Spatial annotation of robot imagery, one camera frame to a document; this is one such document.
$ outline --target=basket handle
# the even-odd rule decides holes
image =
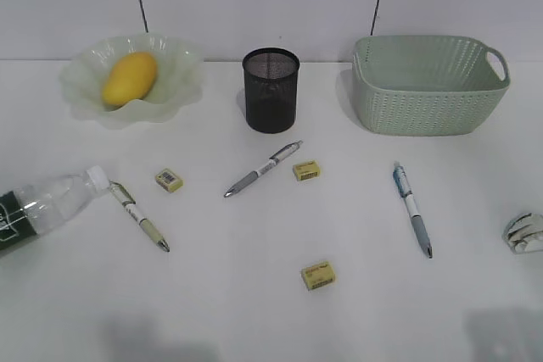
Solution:
[[[492,48],[492,47],[487,47],[486,48],[486,52],[487,53],[491,53],[491,54],[494,54],[499,60],[500,60],[500,63],[501,63],[501,67],[503,68],[503,73],[504,73],[504,78],[503,80],[501,80],[502,83],[508,83],[510,81],[510,78],[509,78],[509,67],[507,67],[507,62],[506,62],[506,59],[503,57],[503,55],[501,55],[501,53],[496,50],[495,48]]]

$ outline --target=white table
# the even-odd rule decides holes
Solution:
[[[515,256],[501,240],[513,216],[543,211],[541,64],[512,64],[491,117],[444,138],[363,130],[348,104],[349,64],[302,64],[298,118],[283,134],[246,125],[239,63],[206,64],[202,100],[173,120],[108,131],[70,116],[64,64],[0,62],[3,190],[102,164],[172,250],[106,196],[4,256],[2,361],[543,358],[543,253]],[[222,197],[297,139],[303,147],[265,179]],[[308,159],[322,175],[298,183],[292,165]],[[397,159],[434,259],[392,181]],[[166,166],[185,181],[171,195],[154,182]],[[338,280],[308,292],[299,271],[322,259]]]

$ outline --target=water bottle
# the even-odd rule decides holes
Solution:
[[[14,189],[0,197],[0,251],[42,235],[79,214],[109,188],[99,166]]]

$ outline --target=bowl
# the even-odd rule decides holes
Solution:
[[[158,75],[143,99],[116,108],[102,101],[109,72],[129,53],[148,52],[157,61]],[[60,73],[62,95],[80,120],[96,120],[108,128],[139,121],[164,122],[179,108],[201,98],[201,58],[185,41],[159,34],[111,37],[75,56]]]

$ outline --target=plastic basket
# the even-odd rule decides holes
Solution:
[[[505,77],[487,60],[494,54]],[[474,131],[510,84],[494,48],[459,36],[373,36],[355,45],[353,107],[370,131],[452,136]]]

